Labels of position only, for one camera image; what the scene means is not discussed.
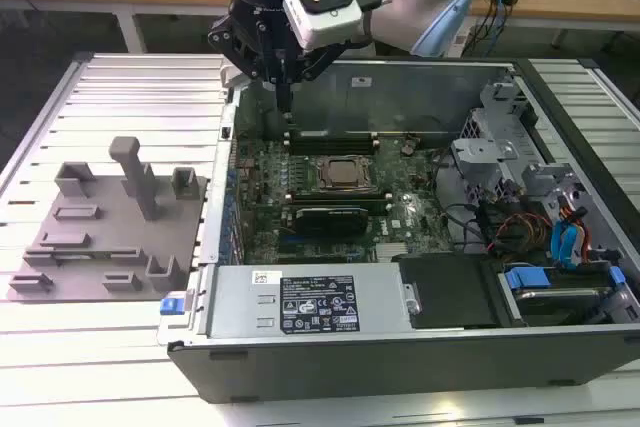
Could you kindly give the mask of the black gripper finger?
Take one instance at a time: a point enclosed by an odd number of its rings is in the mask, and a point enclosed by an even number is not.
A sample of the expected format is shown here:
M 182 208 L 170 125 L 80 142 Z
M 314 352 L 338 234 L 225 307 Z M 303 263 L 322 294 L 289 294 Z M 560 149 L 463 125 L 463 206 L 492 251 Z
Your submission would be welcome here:
M 247 24 L 229 14 L 211 27 L 208 40 L 251 80 L 270 84 L 276 106 L 285 112 L 283 64 L 276 55 L 272 29 L 262 14 L 250 15 Z
M 283 113 L 292 112 L 292 86 L 314 80 L 347 48 L 347 43 L 331 44 L 304 52 L 295 40 L 284 48 L 283 59 Z

